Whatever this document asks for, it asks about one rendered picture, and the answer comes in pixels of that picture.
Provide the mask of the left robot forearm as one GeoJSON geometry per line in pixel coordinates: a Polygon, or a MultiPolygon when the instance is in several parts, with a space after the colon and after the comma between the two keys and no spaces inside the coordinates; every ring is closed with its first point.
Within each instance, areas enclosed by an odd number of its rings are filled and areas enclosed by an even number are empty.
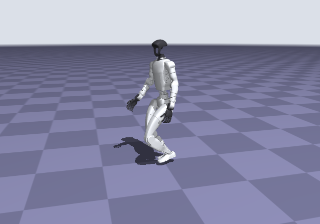
{"type": "Polygon", "coordinates": [[[173,82],[171,88],[172,90],[170,90],[170,98],[168,101],[170,103],[169,107],[173,109],[175,106],[176,96],[178,93],[178,84],[176,82],[173,82]]]}

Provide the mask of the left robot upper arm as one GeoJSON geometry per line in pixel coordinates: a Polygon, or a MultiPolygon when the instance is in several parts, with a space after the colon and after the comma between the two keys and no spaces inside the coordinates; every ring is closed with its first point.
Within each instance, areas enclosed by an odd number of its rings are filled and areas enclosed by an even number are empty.
{"type": "Polygon", "coordinates": [[[165,61],[164,66],[169,73],[169,77],[172,79],[172,82],[170,83],[170,88],[172,88],[171,85],[173,82],[176,82],[178,84],[178,79],[175,71],[175,63],[173,61],[165,61]]]}

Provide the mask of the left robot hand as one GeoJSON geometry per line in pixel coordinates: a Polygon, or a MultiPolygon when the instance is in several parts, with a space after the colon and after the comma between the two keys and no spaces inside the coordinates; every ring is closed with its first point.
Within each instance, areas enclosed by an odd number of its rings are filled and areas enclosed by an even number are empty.
{"type": "Polygon", "coordinates": [[[173,109],[170,108],[170,103],[168,103],[166,112],[161,116],[161,117],[165,116],[161,122],[165,120],[163,123],[170,123],[173,115],[172,110],[173,109]]]}

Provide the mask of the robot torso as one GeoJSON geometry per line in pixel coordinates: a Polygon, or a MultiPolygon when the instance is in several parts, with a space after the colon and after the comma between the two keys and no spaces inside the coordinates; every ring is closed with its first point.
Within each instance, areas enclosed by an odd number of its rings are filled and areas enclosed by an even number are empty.
{"type": "Polygon", "coordinates": [[[165,61],[170,61],[169,59],[160,58],[162,60],[153,61],[152,63],[152,72],[153,72],[153,78],[155,83],[155,88],[159,90],[159,96],[157,97],[157,106],[160,107],[163,104],[169,103],[169,95],[166,92],[166,90],[170,90],[170,83],[172,82],[172,79],[169,76],[168,71],[165,69],[165,61]]]}

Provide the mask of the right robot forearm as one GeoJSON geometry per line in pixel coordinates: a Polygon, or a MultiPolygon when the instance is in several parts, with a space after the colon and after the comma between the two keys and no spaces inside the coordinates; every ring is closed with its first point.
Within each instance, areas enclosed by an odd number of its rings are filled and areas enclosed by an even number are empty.
{"type": "Polygon", "coordinates": [[[142,98],[143,98],[143,96],[146,94],[146,92],[149,90],[149,86],[148,86],[148,84],[146,84],[146,82],[145,82],[145,84],[144,84],[144,86],[143,86],[143,88],[140,90],[140,92],[139,92],[139,96],[137,97],[137,99],[139,99],[139,100],[141,100],[142,98]]]}

